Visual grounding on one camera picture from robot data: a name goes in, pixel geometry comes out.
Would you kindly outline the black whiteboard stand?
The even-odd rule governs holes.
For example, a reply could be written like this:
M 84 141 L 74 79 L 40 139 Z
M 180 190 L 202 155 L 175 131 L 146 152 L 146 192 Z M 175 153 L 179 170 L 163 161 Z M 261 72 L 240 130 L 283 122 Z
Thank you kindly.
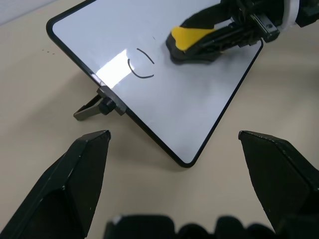
M 101 86 L 97 90 L 97 95 L 87 104 L 82 106 L 73 116 L 78 121 L 83 121 L 95 115 L 107 115 L 115 110 L 119 115 L 123 115 L 126 104 L 107 86 Z

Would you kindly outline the yellow and black eraser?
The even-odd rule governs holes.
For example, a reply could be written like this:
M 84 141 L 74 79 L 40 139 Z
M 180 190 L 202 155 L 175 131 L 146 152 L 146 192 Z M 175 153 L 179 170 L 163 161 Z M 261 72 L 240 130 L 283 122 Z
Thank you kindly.
M 216 30 L 204 28 L 174 27 L 166 39 L 170 59 L 176 65 L 209 64 L 223 54 L 223 51 L 203 47 L 202 41 Z

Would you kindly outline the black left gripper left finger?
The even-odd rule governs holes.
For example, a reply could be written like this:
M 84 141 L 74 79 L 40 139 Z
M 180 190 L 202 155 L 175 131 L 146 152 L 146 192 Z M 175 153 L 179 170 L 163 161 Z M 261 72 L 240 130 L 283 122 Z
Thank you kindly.
M 76 139 L 38 179 L 0 239 L 85 239 L 103 185 L 111 134 Z

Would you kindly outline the white whiteboard with black frame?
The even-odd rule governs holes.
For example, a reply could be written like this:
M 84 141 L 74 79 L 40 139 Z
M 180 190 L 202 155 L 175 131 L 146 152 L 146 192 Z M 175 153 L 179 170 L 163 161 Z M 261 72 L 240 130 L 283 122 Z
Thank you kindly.
M 220 0 L 85 0 L 47 22 L 50 39 L 180 166 L 192 167 L 263 48 L 176 65 L 166 39 Z

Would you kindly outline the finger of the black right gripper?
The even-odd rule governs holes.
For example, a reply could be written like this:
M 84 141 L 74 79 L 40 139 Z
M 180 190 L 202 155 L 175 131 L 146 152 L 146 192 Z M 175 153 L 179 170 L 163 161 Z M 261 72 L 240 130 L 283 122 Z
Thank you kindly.
M 253 23 L 231 23 L 204 36 L 185 50 L 184 54 L 191 57 L 212 57 L 235 46 L 253 45 L 259 40 L 260 35 Z
M 229 20 L 237 9 L 237 0 L 221 0 L 219 4 L 205 8 L 187 18 L 180 26 L 185 28 L 214 28 Z

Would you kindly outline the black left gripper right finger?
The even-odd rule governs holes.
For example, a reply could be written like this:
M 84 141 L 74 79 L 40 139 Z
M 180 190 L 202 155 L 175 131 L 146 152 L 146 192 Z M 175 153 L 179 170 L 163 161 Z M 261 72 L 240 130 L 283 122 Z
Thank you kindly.
M 277 234 L 319 234 L 319 170 L 287 140 L 242 130 L 250 179 Z

